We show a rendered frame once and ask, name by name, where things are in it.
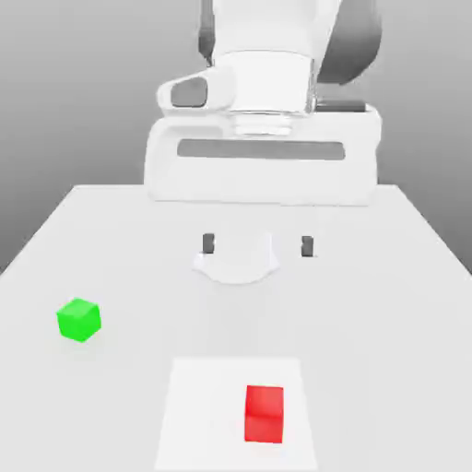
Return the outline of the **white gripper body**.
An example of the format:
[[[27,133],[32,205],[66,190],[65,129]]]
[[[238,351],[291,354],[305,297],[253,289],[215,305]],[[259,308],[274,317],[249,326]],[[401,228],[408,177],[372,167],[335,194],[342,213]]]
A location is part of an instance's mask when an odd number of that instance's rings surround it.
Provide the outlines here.
[[[315,112],[275,136],[235,136],[228,115],[174,115],[151,128],[144,185],[157,201],[363,206],[378,182],[382,118],[365,112]],[[180,157],[184,139],[273,144],[278,158]]]

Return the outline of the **small green cube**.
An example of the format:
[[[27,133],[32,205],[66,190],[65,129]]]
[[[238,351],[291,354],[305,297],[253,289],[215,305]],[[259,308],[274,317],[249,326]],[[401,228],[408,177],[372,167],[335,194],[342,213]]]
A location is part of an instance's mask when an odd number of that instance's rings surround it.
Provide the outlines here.
[[[61,335],[85,342],[101,329],[100,307],[97,303],[74,298],[57,313]]]

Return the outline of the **small red cube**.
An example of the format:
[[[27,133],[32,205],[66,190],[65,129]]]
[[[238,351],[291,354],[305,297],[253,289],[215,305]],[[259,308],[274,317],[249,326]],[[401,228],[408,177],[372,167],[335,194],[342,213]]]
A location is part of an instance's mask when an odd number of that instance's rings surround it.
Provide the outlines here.
[[[283,442],[284,389],[248,385],[244,410],[244,440],[251,443]]]

